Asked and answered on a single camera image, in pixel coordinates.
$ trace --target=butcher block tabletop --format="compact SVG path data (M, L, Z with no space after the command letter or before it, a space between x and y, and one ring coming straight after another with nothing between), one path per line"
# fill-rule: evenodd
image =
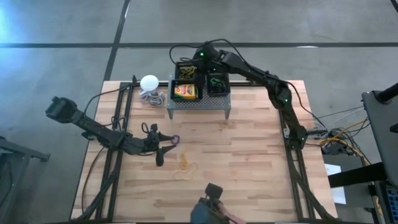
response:
M304 82L290 82L297 87L304 107L309 110ZM115 90L119 84L104 82L102 92ZM167 88L160 90L167 95ZM225 120L224 111L201 110L175 111L171 120L165 105L155 107L141 102L139 92L136 88L133 93L127 131L137 138L145 138L141 123L148 126L156 123L163 134L178 134L181 139L176 148L166 153L162 167L156 166L155 155L123 155L114 222L189 222L190 212L198 199L205 196L209 182L224 189L221 201L225 207L247 222L297 221L279 114L264 87L231 87L229 120ZM300 107L293 90L292 94L300 123L312 128L311 115ZM97 122L111 122L117 97L117 91L100 97L95 115ZM83 184L101 148L97 141L90 141L71 218L81 215ZM311 191L326 210L337 217L319 147L305 146L302 152ZM187 170L180 168L183 154L189 163ZM106 149L99 155L87 183L84 208L100 189L105 158ZM104 217L109 196L110 190L105 198ZM305 211L302 192L300 198Z

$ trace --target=purple object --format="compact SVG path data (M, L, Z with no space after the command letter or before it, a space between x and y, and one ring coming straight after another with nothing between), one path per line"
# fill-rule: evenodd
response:
M172 140L172 144L174 145L174 146L176 146L178 143L180 143L180 136L179 135L173 135L173 140Z

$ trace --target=table leg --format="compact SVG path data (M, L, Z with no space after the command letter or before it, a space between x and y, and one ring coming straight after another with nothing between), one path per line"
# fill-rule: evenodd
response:
M225 119L229 119L229 112L231 112L231 110L225 110Z
M167 112L169 114L169 118L173 119L173 110L167 109Z

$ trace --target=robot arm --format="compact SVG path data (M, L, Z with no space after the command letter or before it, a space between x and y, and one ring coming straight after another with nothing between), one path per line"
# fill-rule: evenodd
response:
M307 130L300 125L292 106L292 92L287 82L278 76L262 71L245 62L240 56L224 50L217 51L211 43L203 44L195 52L192 64L199 71L226 72L240 74L250 81L260 83L267 88L272 105L280 110L287 127L290 129L287 142L293 149L302 149L307 140Z

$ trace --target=concrete floor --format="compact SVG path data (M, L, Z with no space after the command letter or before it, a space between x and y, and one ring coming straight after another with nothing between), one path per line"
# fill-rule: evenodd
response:
M0 1L0 43L112 43L124 0ZM396 42L398 13L389 0L135 0L121 42ZM324 115L361 105L361 93L398 82L397 48L240 48L251 64L282 79L302 79L312 111ZM168 49L119 49L111 80L147 74L165 80ZM11 223L68 219L87 141L73 125L45 117L53 96L80 109L100 92L111 53L103 49L0 49L0 135L51 153L32 161ZM191 57L177 49L174 57ZM95 113L93 102L89 115ZM358 112L337 126L366 117ZM338 116L323 119L325 124ZM371 129L356 137L380 161ZM370 222L361 209L338 206L341 218Z

